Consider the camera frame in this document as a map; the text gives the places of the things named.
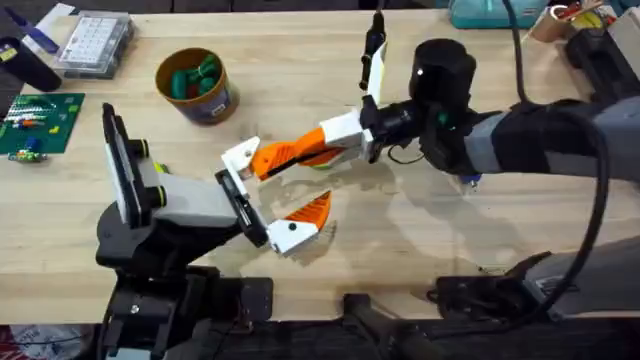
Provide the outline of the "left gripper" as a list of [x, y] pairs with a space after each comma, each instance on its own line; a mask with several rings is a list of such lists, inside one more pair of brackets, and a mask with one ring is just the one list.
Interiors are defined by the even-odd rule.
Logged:
[[239, 196], [249, 195], [244, 181], [254, 175], [260, 142], [254, 136], [225, 151], [227, 171], [217, 172], [214, 182], [160, 173], [150, 160], [110, 164], [116, 200], [96, 226], [96, 263], [127, 274], [174, 274], [239, 235], [256, 247], [268, 241], [283, 256], [314, 238], [328, 220], [331, 191], [274, 220], [267, 231]]

